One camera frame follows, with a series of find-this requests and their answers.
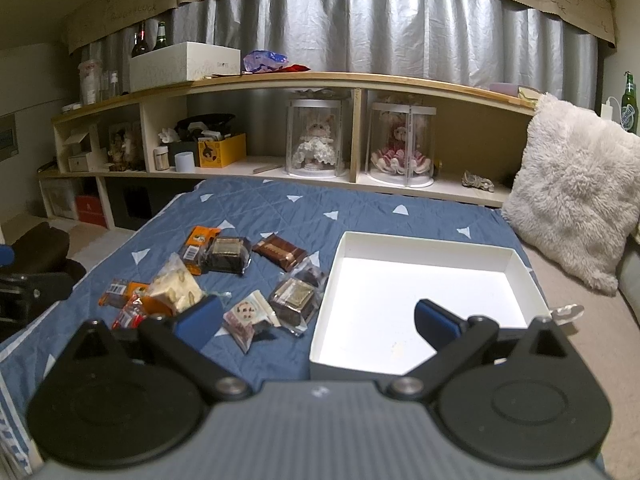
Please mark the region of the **orange snack packet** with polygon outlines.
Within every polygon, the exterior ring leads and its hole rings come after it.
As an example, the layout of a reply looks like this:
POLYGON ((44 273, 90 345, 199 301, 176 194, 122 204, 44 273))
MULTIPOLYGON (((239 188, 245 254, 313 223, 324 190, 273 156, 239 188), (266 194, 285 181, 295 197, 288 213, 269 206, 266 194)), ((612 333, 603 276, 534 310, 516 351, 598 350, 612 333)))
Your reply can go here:
POLYGON ((219 235, 221 229, 194 226, 183 243, 179 256, 186 268, 194 276, 205 272, 205 258, 210 242, 219 235))
POLYGON ((99 299, 100 307, 122 308, 134 295, 140 296, 149 287, 148 284, 115 278, 99 299))

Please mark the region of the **red snack packet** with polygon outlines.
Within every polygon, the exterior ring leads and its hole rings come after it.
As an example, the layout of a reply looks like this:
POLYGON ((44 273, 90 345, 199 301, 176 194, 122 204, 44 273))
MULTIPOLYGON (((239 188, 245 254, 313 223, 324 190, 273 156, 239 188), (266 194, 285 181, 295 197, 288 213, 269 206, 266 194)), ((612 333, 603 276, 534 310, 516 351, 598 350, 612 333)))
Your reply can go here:
POLYGON ((126 330, 127 328, 137 328, 148 317, 143 299, 143 292, 134 292, 118 311, 111 329, 126 330))

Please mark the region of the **white cracker snack packet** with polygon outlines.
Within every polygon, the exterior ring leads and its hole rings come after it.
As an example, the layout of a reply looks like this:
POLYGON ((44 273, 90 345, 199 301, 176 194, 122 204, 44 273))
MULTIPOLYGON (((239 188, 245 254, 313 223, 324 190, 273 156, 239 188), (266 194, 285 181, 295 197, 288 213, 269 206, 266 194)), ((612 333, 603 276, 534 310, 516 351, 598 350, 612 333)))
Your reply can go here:
POLYGON ((174 316, 195 306, 204 296, 191 272, 173 252, 145 289, 142 307, 149 315, 174 316))

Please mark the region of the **cookie print snack packet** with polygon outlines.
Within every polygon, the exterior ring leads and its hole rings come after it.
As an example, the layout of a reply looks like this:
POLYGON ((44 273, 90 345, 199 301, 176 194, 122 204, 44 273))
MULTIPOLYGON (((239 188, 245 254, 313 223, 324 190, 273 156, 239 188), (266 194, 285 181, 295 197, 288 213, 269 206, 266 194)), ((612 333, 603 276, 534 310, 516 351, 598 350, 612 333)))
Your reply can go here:
POLYGON ((257 334, 269 327, 280 327, 281 323, 265 296, 254 290, 224 314, 222 326, 247 353, 257 334))

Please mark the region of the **brown chocolate snack packet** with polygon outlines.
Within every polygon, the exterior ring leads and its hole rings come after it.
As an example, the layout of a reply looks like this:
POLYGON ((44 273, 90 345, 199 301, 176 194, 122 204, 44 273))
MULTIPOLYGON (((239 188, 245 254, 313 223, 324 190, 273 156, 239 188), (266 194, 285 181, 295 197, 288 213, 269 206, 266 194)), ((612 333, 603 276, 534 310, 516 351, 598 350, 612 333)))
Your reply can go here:
POLYGON ((270 234, 252 247, 256 254, 267 258, 285 272, 290 272, 306 257, 305 249, 284 240, 277 234, 270 234))

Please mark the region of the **red storage box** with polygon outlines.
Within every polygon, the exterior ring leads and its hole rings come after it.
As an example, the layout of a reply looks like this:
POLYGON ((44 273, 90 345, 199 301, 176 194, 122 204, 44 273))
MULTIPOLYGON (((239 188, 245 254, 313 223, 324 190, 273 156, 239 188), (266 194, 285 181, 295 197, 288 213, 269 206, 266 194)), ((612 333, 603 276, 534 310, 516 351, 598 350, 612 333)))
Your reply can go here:
POLYGON ((78 220, 80 222, 107 227, 105 214, 99 197, 78 195, 75 197, 78 220))

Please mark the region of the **silver foil wrapper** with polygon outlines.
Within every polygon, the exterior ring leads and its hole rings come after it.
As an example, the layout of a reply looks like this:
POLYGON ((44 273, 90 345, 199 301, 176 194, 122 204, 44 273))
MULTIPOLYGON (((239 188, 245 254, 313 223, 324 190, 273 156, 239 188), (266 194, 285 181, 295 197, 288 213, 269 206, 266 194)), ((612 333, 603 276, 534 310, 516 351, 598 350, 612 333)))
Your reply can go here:
POLYGON ((550 311, 552 320, 559 326, 575 322, 584 313, 585 307, 582 304, 567 304, 550 311))

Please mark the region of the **wooden bedside shelf unit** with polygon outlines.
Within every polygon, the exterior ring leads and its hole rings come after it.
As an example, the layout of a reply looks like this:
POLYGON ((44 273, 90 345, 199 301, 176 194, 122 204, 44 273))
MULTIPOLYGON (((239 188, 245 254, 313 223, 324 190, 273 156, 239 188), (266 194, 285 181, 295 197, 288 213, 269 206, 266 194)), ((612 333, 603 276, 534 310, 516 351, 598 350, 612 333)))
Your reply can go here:
POLYGON ((518 170, 527 125, 534 114, 531 102, 515 96, 411 77, 337 72, 217 77, 142 90, 56 116, 52 127, 58 166, 43 171, 38 180, 46 183, 76 176, 68 166, 70 150, 65 144, 74 131, 92 124, 106 128, 127 119, 140 122, 144 160, 143 170, 127 172, 129 179, 238 176, 286 180, 288 97, 304 89, 334 90, 346 99, 345 171, 337 178, 320 180, 320 184, 487 207, 501 206, 508 196, 501 180, 518 170), (437 110, 434 156, 442 166, 428 188, 404 188, 374 180, 367 173, 371 105, 384 96, 421 98, 437 110), (246 134, 246 157, 224 168, 198 168, 190 174, 178 174, 175 169, 156 171, 153 150, 160 144, 160 130, 180 119, 210 112, 234 114, 246 134), (465 188, 461 184, 465 170, 490 179, 495 192, 465 188))

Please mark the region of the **small glass jar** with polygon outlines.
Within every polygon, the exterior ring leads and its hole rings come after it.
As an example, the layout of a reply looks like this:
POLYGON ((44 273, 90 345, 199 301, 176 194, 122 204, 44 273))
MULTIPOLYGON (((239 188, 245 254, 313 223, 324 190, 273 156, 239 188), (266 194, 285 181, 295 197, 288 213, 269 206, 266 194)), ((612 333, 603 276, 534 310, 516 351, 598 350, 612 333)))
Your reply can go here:
POLYGON ((154 168, 156 171, 166 171, 170 167, 167 146, 158 146, 153 150, 154 168))

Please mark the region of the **dark cake packet far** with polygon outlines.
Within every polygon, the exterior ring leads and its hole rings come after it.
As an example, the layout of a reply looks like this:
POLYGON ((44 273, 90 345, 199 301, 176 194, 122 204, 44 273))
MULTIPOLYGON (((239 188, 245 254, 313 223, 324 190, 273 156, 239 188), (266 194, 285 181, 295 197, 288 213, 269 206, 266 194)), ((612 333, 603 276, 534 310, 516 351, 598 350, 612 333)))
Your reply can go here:
POLYGON ((250 264, 251 250, 250 241, 245 237, 215 237, 205 252, 205 269, 243 275, 250 264))

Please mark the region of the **dark cake packet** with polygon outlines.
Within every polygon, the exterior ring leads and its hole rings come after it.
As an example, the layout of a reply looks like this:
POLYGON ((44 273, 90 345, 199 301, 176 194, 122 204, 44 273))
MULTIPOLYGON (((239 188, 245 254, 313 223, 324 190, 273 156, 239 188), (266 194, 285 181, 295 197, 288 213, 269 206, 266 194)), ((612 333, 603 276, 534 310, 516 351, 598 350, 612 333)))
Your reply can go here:
POLYGON ((215 237, 205 252, 205 269, 243 275, 250 264, 251 250, 250 241, 245 237, 215 237))
POLYGON ((328 276, 311 264, 286 274, 268 298, 280 324, 295 336, 306 333, 326 289, 328 276))

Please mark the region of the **white cylinder cup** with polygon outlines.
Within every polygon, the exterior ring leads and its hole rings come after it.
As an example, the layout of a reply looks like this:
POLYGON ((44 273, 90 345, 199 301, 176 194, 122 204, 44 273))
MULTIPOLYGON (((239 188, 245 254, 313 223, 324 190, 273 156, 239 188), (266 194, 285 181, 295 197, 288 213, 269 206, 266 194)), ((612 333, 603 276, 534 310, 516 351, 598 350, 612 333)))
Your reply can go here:
POLYGON ((178 174, 190 174, 195 169, 194 155, 192 152, 180 152, 175 154, 175 168, 178 174))

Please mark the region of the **white shallow cardboard box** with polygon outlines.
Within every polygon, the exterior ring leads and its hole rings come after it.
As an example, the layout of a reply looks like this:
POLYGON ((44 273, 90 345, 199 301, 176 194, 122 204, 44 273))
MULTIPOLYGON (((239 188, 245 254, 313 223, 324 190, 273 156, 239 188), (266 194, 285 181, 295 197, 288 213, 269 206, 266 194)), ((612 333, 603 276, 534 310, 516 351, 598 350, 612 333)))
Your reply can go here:
POLYGON ((414 325, 422 299, 503 328, 525 328, 549 313, 511 248, 348 231, 318 311, 311 379, 390 380, 429 359, 435 351, 414 325))

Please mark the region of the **dark cake packet near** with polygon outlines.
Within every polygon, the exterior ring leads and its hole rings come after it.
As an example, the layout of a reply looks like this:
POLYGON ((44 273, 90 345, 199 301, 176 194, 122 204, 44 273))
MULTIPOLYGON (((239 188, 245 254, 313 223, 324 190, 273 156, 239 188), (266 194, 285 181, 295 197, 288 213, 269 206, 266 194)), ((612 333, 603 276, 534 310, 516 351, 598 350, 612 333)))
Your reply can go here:
POLYGON ((328 276, 311 264, 286 274, 268 298, 280 324, 295 336, 306 333, 326 289, 328 276))

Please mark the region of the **blue quilted bed cover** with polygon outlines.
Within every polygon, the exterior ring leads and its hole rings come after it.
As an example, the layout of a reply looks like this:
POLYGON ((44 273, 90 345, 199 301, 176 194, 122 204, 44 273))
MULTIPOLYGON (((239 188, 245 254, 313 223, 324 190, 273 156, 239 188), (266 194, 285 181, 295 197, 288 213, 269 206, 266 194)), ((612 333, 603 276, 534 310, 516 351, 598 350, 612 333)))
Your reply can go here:
POLYGON ((206 180, 174 198, 90 270, 66 300, 2 344, 3 477, 23 479, 34 471, 27 404, 82 322, 114 320, 114 309, 99 303, 107 286, 116 278, 149 281, 194 226, 212 226, 254 243, 280 236, 305 249, 322 270, 332 266, 346 232, 444 240, 464 249, 453 271, 431 262, 417 278, 390 271, 367 278, 357 292, 370 290, 380 299, 393 290, 413 292, 457 315, 484 314, 511 327, 527 325, 547 307, 523 246, 497 209, 276 180, 206 180))

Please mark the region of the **white fluffy pillow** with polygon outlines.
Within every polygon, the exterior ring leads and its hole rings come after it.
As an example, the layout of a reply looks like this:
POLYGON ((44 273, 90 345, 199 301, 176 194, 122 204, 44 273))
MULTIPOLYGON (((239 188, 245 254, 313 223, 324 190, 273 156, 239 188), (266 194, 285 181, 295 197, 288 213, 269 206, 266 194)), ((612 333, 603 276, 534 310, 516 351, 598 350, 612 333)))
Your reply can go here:
POLYGON ((639 223, 638 136, 544 94, 502 215, 567 274, 614 295, 616 268, 639 223))

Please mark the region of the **yellow cardboard box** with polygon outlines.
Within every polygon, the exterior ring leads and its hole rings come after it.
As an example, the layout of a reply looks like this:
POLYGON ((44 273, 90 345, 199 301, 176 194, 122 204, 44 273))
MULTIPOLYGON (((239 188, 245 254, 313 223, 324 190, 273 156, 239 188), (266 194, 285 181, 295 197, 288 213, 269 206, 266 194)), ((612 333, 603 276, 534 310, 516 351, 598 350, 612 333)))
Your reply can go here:
POLYGON ((198 140, 198 160, 201 168, 224 168, 246 157, 246 134, 239 133, 222 140, 198 140))

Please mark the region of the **small grey trinket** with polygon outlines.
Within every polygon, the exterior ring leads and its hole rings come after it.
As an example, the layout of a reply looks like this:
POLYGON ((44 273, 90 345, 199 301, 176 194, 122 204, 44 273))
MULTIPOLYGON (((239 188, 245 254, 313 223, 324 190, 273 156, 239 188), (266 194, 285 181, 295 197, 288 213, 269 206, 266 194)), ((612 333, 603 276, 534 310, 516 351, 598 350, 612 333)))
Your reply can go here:
POLYGON ((494 182, 488 178, 481 177, 478 174, 472 174, 472 172, 469 172, 468 170, 465 170, 461 178, 461 184, 465 188, 475 188, 476 190, 488 193, 495 192, 494 182))

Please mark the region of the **dark wine bottle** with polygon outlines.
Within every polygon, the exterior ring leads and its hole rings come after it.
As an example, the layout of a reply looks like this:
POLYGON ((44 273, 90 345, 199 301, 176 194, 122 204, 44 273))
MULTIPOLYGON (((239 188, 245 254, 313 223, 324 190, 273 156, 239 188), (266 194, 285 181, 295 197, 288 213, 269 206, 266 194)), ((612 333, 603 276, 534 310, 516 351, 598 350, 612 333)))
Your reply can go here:
POLYGON ((131 50, 131 56, 136 58, 139 55, 148 53, 150 50, 146 41, 145 21, 138 24, 136 33, 134 34, 134 46, 131 50))

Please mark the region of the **large white box on shelf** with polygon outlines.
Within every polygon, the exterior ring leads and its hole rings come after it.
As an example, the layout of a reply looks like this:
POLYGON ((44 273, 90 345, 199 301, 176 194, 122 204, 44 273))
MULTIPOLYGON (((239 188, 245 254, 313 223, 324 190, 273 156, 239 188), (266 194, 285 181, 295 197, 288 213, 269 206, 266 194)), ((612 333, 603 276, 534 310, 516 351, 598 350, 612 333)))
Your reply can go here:
POLYGON ((129 91, 198 81, 207 77, 239 76, 241 51, 235 48, 182 42, 132 58, 129 91))

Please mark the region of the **green bottle on shelf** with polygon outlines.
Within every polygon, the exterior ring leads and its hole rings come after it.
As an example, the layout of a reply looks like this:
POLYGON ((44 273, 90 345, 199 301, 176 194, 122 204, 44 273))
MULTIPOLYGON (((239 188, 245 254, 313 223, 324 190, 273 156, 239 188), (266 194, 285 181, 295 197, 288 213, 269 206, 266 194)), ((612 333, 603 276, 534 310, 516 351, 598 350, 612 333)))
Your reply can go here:
POLYGON ((164 21, 160 21, 157 26, 157 35, 153 50, 157 51, 167 46, 166 23, 164 21))

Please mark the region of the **pink doll display case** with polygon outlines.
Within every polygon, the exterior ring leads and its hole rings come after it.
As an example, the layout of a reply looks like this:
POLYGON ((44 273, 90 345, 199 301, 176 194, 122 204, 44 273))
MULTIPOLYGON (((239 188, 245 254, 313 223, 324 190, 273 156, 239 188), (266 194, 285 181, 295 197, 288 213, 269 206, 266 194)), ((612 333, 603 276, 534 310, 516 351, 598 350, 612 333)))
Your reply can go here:
POLYGON ((367 173, 404 188, 434 183, 435 107, 374 102, 370 110, 367 173))

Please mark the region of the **blue plastic bag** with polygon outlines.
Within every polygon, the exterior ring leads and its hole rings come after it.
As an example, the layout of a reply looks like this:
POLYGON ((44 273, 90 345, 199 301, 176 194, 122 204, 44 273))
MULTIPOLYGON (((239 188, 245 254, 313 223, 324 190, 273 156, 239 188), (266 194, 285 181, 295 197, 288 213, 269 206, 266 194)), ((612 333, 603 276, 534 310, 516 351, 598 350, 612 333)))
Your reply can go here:
POLYGON ((272 73, 288 66, 285 54, 269 50, 254 50, 243 58, 244 72, 248 74, 272 73))

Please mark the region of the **green beer bottle right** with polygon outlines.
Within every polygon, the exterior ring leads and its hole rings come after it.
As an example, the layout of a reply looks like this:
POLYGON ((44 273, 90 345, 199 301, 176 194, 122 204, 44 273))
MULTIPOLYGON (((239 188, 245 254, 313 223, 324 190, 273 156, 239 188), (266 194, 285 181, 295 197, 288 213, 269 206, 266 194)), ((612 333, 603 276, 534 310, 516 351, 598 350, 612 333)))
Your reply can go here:
POLYGON ((639 120, 637 88, 634 75, 626 70, 625 91, 620 102, 620 125, 627 132, 636 134, 639 120))

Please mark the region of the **white rabbit doll display case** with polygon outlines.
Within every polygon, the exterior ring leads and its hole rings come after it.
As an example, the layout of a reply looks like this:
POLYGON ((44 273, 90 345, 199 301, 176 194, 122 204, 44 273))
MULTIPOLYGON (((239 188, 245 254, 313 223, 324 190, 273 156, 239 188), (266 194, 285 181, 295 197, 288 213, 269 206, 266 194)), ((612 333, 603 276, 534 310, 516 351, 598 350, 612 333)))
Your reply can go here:
POLYGON ((286 109, 285 171, 307 179, 337 178, 345 171, 344 102, 292 99, 286 109))

